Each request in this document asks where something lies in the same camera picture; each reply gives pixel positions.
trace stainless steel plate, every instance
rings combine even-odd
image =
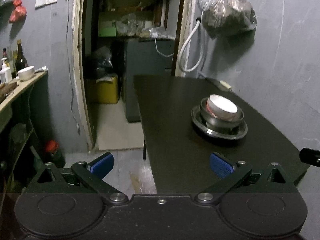
[[[248,132],[248,126],[245,121],[242,121],[239,124],[239,128],[233,133],[222,133],[221,131],[214,131],[206,126],[205,120],[202,118],[200,114],[200,106],[195,106],[191,111],[191,117],[193,123],[206,135],[213,138],[222,138],[227,140],[238,140],[243,138]]]

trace blue gripper pad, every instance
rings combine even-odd
[[[222,156],[217,153],[210,155],[210,168],[220,179],[225,178],[234,171],[233,166],[223,160]]]
[[[113,169],[114,159],[108,154],[90,167],[90,172],[99,179],[103,179]]]

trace glass bottle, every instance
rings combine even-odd
[[[27,67],[28,63],[26,58],[22,52],[22,45],[21,40],[18,40],[18,54],[17,54],[17,61],[16,61],[16,71],[22,70],[23,68]]]
[[[8,46],[8,49],[7,49],[7,62],[8,62],[8,65],[10,67],[10,70],[11,70],[12,78],[16,78],[17,72],[16,72],[16,67],[13,64],[13,54],[12,54],[12,50],[11,50],[11,46],[10,45]]]

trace concrete floor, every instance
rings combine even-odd
[[[98,153],[66,154],[66,166],[78,161],[90,162],[106,151]],[[150,162],[143,160],[143,149],[128,149],[124,151],[112,151],[114,157],[113,170],[103,179],[112,187],[126,194],[129,199],[134,193],[156,194],[156,186],[153,180]]]

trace doorway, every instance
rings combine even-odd
[[[80,4],[81,22],[74,29],[81,44],[79,69],[74,57],[75,78],[79,70],[77,99],[83,104],[79,112],[91,141],[88,148],[142,148],[133,76],[174,74],[183,0],[81,0]],[[111,64],[103,65],[103,71],[97,67],[101,63],[97,54],[108,51]]]

